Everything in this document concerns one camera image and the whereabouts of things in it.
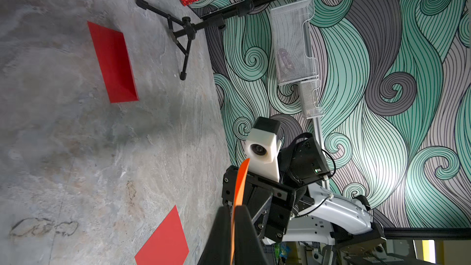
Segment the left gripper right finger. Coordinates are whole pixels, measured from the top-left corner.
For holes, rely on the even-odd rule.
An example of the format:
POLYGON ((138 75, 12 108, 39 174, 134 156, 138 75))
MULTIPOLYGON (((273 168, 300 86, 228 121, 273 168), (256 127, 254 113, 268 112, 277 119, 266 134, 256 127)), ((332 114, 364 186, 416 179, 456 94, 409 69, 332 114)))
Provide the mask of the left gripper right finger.
POLYGON ((234 264, 267 265, 247 207, 237 206, 234 216, 234 264))

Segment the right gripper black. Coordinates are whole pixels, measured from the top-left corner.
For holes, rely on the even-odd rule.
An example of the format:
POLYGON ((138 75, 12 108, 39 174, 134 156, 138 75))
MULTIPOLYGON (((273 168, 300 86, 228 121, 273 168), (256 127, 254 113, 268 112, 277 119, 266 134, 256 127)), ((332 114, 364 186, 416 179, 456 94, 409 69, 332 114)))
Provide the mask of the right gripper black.
POLYGON ((250 172, 247 174, 243 205, 249 210, 259 240, 282 242, 295 200, 295 189, 250 172))

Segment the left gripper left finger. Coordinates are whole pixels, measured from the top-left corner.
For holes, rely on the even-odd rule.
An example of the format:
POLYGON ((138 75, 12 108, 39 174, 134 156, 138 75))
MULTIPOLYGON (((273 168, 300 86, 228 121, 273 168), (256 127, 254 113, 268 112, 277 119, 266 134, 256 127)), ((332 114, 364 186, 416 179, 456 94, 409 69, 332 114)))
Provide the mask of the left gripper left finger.
POLYGON ((198 265, 229 265, 231 261, 231 212, 228 206, 218 209, 206 246, 198 265))

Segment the orange square paper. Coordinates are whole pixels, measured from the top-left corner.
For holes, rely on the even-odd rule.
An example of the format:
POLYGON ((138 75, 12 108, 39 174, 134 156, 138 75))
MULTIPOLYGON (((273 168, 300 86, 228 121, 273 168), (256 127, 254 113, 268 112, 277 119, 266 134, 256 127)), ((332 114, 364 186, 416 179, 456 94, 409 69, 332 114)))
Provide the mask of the orange square paper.
POLYGON ((239 167, 234 190, 233 212, 231 216, 231 259, 230 264, 234 261, 235 252, 235 210, 237 206, 241 206, 244 198, 245 182, 249 170, 250 158, 247 158, 239 167))

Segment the red square paper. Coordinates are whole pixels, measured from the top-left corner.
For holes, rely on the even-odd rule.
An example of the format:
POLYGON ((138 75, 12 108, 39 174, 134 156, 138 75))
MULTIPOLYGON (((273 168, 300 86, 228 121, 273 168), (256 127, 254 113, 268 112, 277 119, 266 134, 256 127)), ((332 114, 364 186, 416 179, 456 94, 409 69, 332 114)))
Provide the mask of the red square paper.
POLYGON ((134 74, 123 33, 88 22, 94 49, 111 103, 138 101, 134 74))
POLYGON ((137 265, 183 265, 190 250, 177 206, 134 257, 137 265))

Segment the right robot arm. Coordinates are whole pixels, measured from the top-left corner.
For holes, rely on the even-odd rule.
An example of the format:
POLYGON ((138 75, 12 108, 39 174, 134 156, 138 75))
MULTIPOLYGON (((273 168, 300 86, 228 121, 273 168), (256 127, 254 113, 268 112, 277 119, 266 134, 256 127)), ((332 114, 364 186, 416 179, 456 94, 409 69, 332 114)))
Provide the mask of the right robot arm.
POLYGON ((253 129, 245 153, 250 162, 240 198, 259 240, 319 242, 353 255, 385 243, 364 197, 348 199, 318 184, 332 173, 310 133, 281 148, 276 134, 253 129))

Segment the clear plastic bin small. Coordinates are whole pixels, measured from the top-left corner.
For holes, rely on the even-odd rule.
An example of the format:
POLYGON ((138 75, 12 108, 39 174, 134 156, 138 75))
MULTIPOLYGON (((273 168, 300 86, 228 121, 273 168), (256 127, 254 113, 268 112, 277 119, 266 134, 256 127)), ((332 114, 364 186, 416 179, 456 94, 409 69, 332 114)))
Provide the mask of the clear plastic bin small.
POLYGON ((307 119, 321 118, 325 112, 320 106, 318 93, 320 81, 318 79, 305 80, 299 83, 299 95, 302 112, 307 119))

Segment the clear plastic bin large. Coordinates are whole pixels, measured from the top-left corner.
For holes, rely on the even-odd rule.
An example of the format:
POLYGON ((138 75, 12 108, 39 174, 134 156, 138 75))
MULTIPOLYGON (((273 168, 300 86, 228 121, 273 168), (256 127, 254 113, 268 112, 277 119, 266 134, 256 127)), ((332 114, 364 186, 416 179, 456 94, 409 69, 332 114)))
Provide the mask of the clear plastic bin large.
POLYGON ((319 78, 312 53, 310 21, 314 0, 302 0, 271 9, 272 44, 279 85, 319 78))

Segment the black mini tripod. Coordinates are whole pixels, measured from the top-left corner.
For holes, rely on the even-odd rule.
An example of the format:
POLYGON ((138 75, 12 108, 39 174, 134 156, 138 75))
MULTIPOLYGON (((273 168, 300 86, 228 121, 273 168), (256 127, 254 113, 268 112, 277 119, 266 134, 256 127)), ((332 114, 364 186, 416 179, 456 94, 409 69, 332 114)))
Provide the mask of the black mini tripod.
POLYGON ((224 31, 226 28, 226 20, 228 18, 234 16, 245 16, 254 8, 253 0, 244 0, 235 5, 235 9, 233 11, 215 14, 208 19, 203 20, 201 23, 195 24, 191 22, 190 17, 183 17, 181 20, 179 20, 171 14, 165 13, 155 8, 147 1, 136 0, 136 4, 141 9, 150 10, 167 20, 172 41, 185 55, 183 69, 180 72, 180 80, 186 79, 186 70, 190 56, 191 44, 196 39, 196 33, 199 30, 209 27, 217 27, 220 31, 224 31))

